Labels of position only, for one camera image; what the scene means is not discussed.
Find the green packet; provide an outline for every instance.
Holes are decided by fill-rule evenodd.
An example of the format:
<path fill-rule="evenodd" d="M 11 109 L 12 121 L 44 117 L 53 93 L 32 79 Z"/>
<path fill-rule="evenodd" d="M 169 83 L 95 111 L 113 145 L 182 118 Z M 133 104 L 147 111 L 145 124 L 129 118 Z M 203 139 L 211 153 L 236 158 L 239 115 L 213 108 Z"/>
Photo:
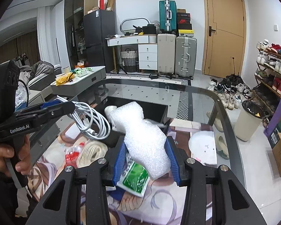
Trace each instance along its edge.
<path fill-rule="evenodd" d="M 127 168 L 121 175 L 117 186 L 127 192 L 143 197 L 150 180 L 149 175 L 142 165 L 139 165 L 132 160 L 129 153 L 126 154 Z"/>

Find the refrigerator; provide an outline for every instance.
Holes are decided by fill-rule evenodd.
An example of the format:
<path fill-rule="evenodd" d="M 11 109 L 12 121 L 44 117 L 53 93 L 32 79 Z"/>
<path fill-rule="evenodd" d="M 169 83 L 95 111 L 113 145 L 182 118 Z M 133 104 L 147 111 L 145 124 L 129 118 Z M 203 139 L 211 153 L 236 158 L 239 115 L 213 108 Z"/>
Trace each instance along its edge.
<path fill-rule="evenodd" d="M 107 46 L 107 36 L 116 34 L 115 13 L 97 10 L 83 16 L 84 38 L 89 67 L 105 66 L 113 70 L 112 47 Z"/>

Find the glass tabletop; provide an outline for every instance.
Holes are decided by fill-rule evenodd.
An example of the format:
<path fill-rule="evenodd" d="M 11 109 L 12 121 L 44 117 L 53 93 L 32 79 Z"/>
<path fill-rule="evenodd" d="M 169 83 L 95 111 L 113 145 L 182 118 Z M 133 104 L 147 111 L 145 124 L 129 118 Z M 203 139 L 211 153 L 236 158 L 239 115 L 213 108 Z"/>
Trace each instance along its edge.
<path fill-rule="evenodd" d="M 86 102 L 103 115 L 105 115 L 106 106 L 120 107 L 136 101 L 143 108 L 145 119 L 169 124 L 165 134 L 172 136 L 177 147 L 184 149 L 189 157 L 197 159 L 206 166 L 218 167 L 222 164 L 229 166 L 245 187 L 238 143 L 219 97 L 207 89 L 188 86 L 185 83 L 186 81 L 179 80 L 147 81 L 108 78 L 93 84 L 76 97 L 63 97 L 69 101 Z M 221 122 L 223 132 L 219 132 L 213 126 L 215 121 Z M 82 134 L 71 138 L 69 132 L 73 124 L 72 119 L 63 116 L 56 123 L 46 125 L 43 130 L 34 133 L 31 137 L 33 169 L 28 187 L 34 190 L 37 200 L 63 170 L 66 164 L 65 152 L 68 148 L 87 142 L 87 138 Z M 210 147 L 204 141 L 197 139 L 196 145 L 199 149 L 192 151 L 191 139 L 194 140 L 195 133 L 203 131 L 211 133 L 215 141 L 220 135 L 223 137 L 229 152 L 228 160 L 216 153 L 215 142 Z M 102 142 L 109 148 L 115 147 L 120 135 L 123 134 L 111 131 L 108 138 Z M 206 148 L 212 149 L 209 152 L 210 155 L 207 155 Z M 108 193 L 111 219 L 113 216 L 117 220 L 126 219 L 127 224 L 130 219 L 138 222 L 146 221 L 148 224 L 180 224 L 186 187 L 178 187 L 170 173 L 149 182 L 143 198 L 128 192 L 122 193 L 119 198 L 119 194 L 113 192 Z M 211 224 L 211 196 L 211 188 L 207 186 L 206 224 Z"/>

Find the red bottle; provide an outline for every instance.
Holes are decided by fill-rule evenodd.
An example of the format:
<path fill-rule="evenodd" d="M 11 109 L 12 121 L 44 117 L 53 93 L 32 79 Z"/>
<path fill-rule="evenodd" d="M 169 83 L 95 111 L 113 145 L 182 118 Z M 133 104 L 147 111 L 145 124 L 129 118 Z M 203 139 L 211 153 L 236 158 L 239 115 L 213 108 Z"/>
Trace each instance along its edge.
<path fill-rule="evenodd" d="M 104 0 L 100 0 L 100 9 L 104 10 Z"/>

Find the yellow bag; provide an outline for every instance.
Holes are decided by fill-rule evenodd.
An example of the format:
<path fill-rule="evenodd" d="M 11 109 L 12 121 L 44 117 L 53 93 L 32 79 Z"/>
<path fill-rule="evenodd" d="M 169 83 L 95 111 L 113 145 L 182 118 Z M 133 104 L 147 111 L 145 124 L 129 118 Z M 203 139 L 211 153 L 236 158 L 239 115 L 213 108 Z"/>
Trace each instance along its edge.
<path fill-rule="evenodd" d="M 73 72 L 66 73 L 65 75 L 62 75 L 56 79 L 56 85 L 57 86 L 62 85 L 64 83 L 68 82 L 69 80 L 73 79 L 74 76 L 75 75 Z"/>

